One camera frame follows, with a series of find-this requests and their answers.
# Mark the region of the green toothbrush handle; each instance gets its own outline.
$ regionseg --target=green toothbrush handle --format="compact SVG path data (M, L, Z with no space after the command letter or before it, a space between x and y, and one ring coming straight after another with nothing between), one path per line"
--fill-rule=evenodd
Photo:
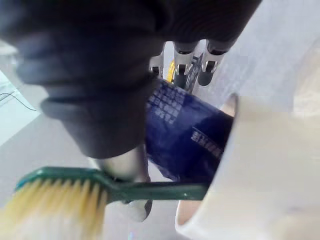
M120 200L202 200L208 186L202 183L121 183L109 202Z

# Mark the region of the white cup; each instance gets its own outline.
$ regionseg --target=white cup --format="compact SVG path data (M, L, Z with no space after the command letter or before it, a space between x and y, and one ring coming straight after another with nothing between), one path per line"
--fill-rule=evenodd
M203 201L179 202L177 232L192 240L320 239L320 125L315 123L237 97L213 182Z

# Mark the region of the gray floor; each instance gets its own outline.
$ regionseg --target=gray floor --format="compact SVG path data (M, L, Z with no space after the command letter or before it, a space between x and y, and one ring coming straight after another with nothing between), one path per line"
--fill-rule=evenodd
M194 94L219 107L233 92L254 96L290 111L296 75L305 53L320 37L320 1L264 0L246 29L225 57L208 87ZM173 46L165 48L165 66L173 59ZM40 116L0 147L0 206L20 176L43 165L86 166L60 123ZM151 169L154 181L161 179ZM134 223L107 209L107 239L178 240L174 230L176 202L155 202L144 223Z

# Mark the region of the yellow object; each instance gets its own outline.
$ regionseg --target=yellow object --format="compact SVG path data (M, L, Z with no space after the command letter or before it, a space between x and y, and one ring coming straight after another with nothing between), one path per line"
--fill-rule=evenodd
M90 180L37 179L0 212L0 240L98 240L107 193Z
M168 70L168 76L166 77L166 80L169 83L172 83L173 78L174 78L174 72L175 72L175 60L172 60L169 66L169 70Z

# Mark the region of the black cable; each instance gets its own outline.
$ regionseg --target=black cable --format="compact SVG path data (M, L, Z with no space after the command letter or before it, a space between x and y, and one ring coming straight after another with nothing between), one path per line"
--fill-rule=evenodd
M25 105L22 101L20 101L16 96L14 96L14 95L11 94L11 93L4 92L4 93L0 93L0 96L1 96L1 95L7 95L7 96L14 97L16 100L18 100L18 101L19 101L23 106L25 106L27 109L29 109L29 110L31 110L31 111L37 111L37 110L32 109L32 108L28 107L27 105Z

